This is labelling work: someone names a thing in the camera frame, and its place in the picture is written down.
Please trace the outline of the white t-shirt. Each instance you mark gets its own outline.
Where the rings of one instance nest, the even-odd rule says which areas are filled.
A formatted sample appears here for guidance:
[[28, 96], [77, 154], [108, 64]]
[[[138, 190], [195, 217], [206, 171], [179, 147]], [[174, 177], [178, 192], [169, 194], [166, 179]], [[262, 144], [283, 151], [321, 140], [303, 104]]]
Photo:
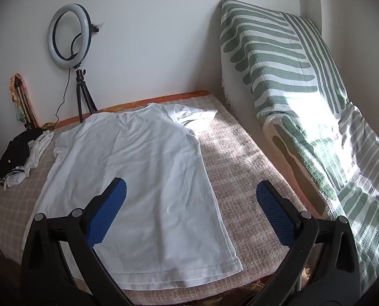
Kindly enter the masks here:
[[215, 117], [155, 103], [90, 116], [57, 137], [33, 212], [67, 215], [119, 177], [126, 200], [95, 251], [120, 288], [196, 287], [239, 273], [198, 139]]

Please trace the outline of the beige checkered bed cover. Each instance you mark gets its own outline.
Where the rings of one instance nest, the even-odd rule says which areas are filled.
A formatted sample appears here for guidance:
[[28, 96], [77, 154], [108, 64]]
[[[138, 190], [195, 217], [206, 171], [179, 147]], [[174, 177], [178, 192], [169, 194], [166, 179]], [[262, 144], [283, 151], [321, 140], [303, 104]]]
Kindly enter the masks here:
[[[173, 305], [239, 292], [272, 274], [288, 249], [280, 244], [256, 200], [256, 186], [270, 181], [285, 198], [301, 209], [299, 198], [263, 151], [237, 120], [213, 95], [186, 93], [159, 97], [165, 104], [184, 104], [216, 109], [211, 126], [200, 134], [200, 147], [207, 174], [243, 271], [229, 278], [194, 288], [161, 291], [128, 291], [138, 305]], [[0, 248], [20, 264], [22, 237], [37, 197], [54, 163], [53, 148], [43, 154], [40, 165], [21, 185], [4, 190], [0, 186]]]

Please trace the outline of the white garment under pile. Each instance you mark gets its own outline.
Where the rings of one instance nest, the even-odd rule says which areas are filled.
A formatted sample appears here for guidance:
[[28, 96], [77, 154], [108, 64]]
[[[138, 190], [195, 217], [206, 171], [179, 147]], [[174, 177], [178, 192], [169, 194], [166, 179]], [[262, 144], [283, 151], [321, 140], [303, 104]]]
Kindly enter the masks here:
[[11, 188], [13, 186], [21, 184], [27, 177], [30, 176], [30, 171], [37, 168], [40, 159], [45, 150], [51, 144], [53, 140], [54, 132], [49, 130], [43, 130], [43, 134], [40, 135], [35, 141], [29, 143], [30, 156], [27, 158], [23, 167], [17, 167], [10, 172], [6, 177], [0, 180], [0, 184], [4, 189]]

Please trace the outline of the black folded garment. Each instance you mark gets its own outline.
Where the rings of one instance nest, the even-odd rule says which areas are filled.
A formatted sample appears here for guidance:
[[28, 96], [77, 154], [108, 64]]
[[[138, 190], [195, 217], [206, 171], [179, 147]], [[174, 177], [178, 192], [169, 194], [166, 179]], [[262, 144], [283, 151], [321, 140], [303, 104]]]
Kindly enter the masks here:
[[43, 134], [42, 128], [25, 130], [9, 142], [0, 159], [0, 180], [17, 167], [23, 167], [30, 156], [29, 143]]

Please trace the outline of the orange patterned bed sheet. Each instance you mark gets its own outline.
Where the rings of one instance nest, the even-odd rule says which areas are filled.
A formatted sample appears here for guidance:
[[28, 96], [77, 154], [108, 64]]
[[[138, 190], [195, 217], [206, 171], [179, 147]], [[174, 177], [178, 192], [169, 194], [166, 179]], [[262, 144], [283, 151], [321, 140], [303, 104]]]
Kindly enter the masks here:
[[[140, 106], [145, 106], [149, 103], [165, 103], [165, 102], [176, 101], [176, 100], [180, 100], [180, 99], [191, 99], [194, 97], [202, 97], [202, 96], [209, 95], [209, 94], [210, 93], [208, 91], [194, 91], [194, 92], [190, 92], [190, 93], [165, 95], [162, 97], [155, 97], [155, 98], [151, 98], [151, 99], [143, 99], [143, 100], [139, 100], [139, 101], [132, 101], [129, 103], [118, 104], [116, 106], [103, 108], [103, 109], [99, 110], [99, 113], [102, 113], [102, 112], [116, 113], [119, 111], [124, 111], [124, 110], [132, 109], [132, 108], [137, 108]], [[79, 117], [76, 116], [73, 118], [68, 118], [66, 120], [59, 120], [58, 122], [55, 122], [55, 123], [53, 123], [53, 122], [46, 123], [43, 127], [45, 129], [49, 129], [49, 130], [53, 131], [57, 128], [67, 126], [69, 124], [76, 123], [78, 121], [79, 121]]]

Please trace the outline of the silver folded tripod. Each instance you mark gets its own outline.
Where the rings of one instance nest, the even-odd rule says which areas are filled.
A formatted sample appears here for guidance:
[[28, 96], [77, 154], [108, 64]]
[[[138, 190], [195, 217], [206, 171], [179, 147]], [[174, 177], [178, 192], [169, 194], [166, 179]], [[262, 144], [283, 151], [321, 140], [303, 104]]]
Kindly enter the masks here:
[[35, 121], [32, 109], [30, 108], [30, 105], [27, 101], [27, 96], [25, 94], [22, 81], [19, 78], [15, 78], [14, 88], [15, 88], [17, 95], [20, 99], [20, 104], [22, 106], [23, 113], [25, 114], [25, 117], [27, 120], [27, 128], [35, 129], [37, 127], [37, 123]]

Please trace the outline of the colourful scarf on tripod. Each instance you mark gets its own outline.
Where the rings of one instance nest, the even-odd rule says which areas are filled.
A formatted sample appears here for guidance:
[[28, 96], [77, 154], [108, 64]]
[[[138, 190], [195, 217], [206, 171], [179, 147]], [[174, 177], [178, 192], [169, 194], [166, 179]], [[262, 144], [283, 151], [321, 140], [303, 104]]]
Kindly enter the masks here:
[[20, 99], [17, 95], [17, 92], [14, 88], [14, 82], [15, 82], [15, 78], [19, 78], [21, 81], [22, 81], [22, 84], [23, 84], [23, 87], [24, 87], [24, 91], [25, 91], [25, 94], [27, 96], [27, 101], [30, 105], [30, 108], [32, 109], [32, 112], [34, 114], [34, 118], [35, 118], [35, 121], [37, 123], [37, 128], [39, 127], [39, 124], [37, 122], [37, 119], [36, 119], [36, 115], [34, 113], [34, 110], [32, 108], [32, 105], [31, 105], [31, 101], [30, 101], [30, 98], [29, 98], [29, 94], [27, 92], [27, 87], [26, 87], [26, 84], [25, 84], [25, 81], [23, 80], [22, 76], [19, 74], [19, 73], [16, 73], [14, 74], [11, 79], [10, 79], [10, 83], [9, 83], [9, 91], [10, 91], [10, 94], [11, 94], [11, 101], [13, 101], [13, 103], [15, 104], [15, 110], [16, 110], [16, 120], [18, 122], [21, 122], [23, 123], [24, 127], [26, 129], [29, 129], [27, 128], [27, 120], [26, 120], [26, 117], [25, 117], [25, 114], [23, 113], [23, 110], [22, 110], [22, 106], [20, 104]]

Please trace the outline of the black mini tripod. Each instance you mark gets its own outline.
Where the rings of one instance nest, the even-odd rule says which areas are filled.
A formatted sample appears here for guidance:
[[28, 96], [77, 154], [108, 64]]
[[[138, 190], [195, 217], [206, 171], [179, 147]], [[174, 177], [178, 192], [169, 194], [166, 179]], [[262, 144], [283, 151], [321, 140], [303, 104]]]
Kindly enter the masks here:
[[88, 90], [84, 76], [85, 76], [85, 69], [77, 68], [76, 69], [76, 93], [77, 93], [77, 107], [78, 107], [80, 123], [84, 121], [82, 103], [81, 103], [82, 98], [84, 98], [85, 105], [88, 108], [89, 114], [92, 115], [98, 112], [98, 109], [94, 103], [94, 100]]

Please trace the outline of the green white striped blanket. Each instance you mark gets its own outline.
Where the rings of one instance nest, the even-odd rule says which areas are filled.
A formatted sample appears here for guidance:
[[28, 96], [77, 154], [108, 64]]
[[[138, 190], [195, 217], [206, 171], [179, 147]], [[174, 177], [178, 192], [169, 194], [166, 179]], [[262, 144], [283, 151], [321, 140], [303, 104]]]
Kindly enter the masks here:
[[307, 209], [348, 219], [369, 290], [379, 277], [379, 137], [319, 30], [307, 18], [223, 0], [220, 42], [223, 84], [241, 94], [259, 146]]

